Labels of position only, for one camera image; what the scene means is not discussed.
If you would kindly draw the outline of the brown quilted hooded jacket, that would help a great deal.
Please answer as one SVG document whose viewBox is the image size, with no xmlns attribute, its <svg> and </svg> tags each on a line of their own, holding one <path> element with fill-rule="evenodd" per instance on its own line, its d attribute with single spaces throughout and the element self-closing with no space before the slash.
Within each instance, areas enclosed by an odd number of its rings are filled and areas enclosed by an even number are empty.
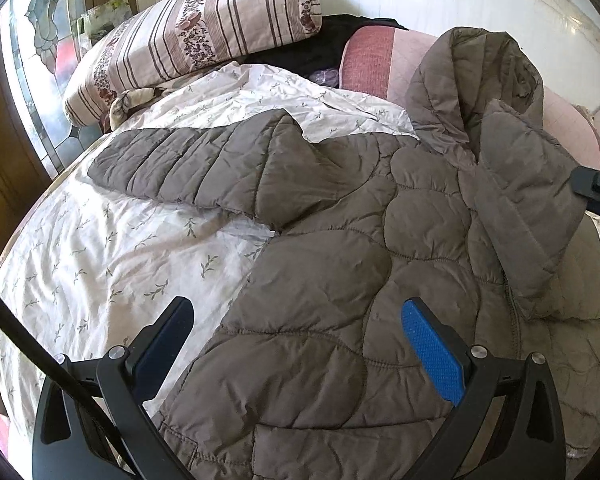
<svg viewBox="0 0 600 480">
<path fill-rule="evenodd" d="M 546 356 L 576 478 L 600 446 L 600 238 L 576 164 L 520 119 L 478 157 L 409 136 L 312 143 L 284 110 L 120 133 L 88 174 L 274 233 L 155 421 L 198 479 L 397 479 L 450 411 L 400 323 L 418 297 L 500 358 Z"/>
</svg>

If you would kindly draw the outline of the black clothing behind bolster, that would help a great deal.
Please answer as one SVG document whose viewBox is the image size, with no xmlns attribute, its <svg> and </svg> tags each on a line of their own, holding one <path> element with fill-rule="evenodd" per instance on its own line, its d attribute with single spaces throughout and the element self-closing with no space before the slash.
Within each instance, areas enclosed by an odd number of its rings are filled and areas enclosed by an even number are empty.
<svg viewBox="0 0 600 480">
<path fill-rule="evenodd" d="M 240 64 L 268 64 L 309 78 L 319 70 L 337 68 L 350 38 L 366 26 L 388 26 L 406 30 L 393 18 L 366 18 L 351 14 L 326 15 L 315 35 L 244 56 Z"/>
</svg>

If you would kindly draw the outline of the white floral bed quilt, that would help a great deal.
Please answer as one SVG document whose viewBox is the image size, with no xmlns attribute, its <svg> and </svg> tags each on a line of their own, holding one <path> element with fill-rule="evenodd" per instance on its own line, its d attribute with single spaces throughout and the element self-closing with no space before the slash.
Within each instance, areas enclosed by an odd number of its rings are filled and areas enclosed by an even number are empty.
<svg viewBox="0 0 600 480">
<path fill-rule="evenodd" d="M 406 110 L 331 89 L 269 65 L 226 64 L 172 82 L 127 129 L 212 128 L 282 108 L 306 140 L 402 134 Z M 0 296 L 51 354 L 98 359 L 128 344 L 176 296 L 195 325 L 164 386 L 174 386 L 242 288 L 271 232 L 240 214 L 137 200 L 94 185 L 98 140 L 64 171 L 12 234 L 0 258 Z"/>
</svg>

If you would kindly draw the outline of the pink cylindrical bolster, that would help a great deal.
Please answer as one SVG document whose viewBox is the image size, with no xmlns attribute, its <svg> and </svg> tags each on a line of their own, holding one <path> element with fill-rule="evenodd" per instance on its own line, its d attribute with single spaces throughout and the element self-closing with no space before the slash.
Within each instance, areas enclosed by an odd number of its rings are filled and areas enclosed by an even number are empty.
<svg viewBox="0 0 600 480">
<path fill-rule="evenodd" d="M 600 139 L 576 107 L 545 87 L 505 32 L 453 28 L 436 38 L 396 27 L 357 30 L 344 47 L 344 90 L 400 105 L 439 151 L 478 157 L 480 144 L 509 113 L 557 141 L 581 166 L 600 170 Z"/>
</svg>

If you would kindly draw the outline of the floral cloth under pillow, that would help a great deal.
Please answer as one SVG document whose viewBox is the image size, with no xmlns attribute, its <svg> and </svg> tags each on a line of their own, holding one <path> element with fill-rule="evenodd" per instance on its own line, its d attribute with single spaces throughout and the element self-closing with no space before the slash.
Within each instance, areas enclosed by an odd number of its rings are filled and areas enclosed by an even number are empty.
<svg viewBox="0 0 600 480">
<path fill-rule="evenodd" d="M 170 89 L 149 87 L 121 92 L 111 103 L 108 118 L 111 130 L 119 128 L 131 115 L 151 106 L 171 93 Z"/>
</svg>

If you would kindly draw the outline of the stained glass door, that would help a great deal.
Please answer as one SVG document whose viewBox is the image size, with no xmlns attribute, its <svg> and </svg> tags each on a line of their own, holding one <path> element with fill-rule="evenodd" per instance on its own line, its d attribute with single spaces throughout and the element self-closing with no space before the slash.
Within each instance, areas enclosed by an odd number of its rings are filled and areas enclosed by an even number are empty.
<svg viewBox="0 0 600 480">
<path fill-rule="evenodd" d="M 82 58 L 85 0 L 7 0 L 0 35 L 10 92 L 36 156 L 53 179 L 102 136 L 68 121 L 62 96 Z"/>
</svg>

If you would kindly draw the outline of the striped floral pillow left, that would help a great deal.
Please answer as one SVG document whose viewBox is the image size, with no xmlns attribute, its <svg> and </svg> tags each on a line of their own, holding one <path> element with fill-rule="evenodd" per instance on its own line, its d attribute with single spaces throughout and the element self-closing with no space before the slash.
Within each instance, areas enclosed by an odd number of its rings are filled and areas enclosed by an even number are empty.
<svg viewBox="0 0 600 480">
<path fill-rule="evenodd" d="M 321 26 L 320 0 L 161 0 L 86 52 L 62 107 L 73 125 L 94 125 L 126 90 L 293 44 Z"/>
</svg>

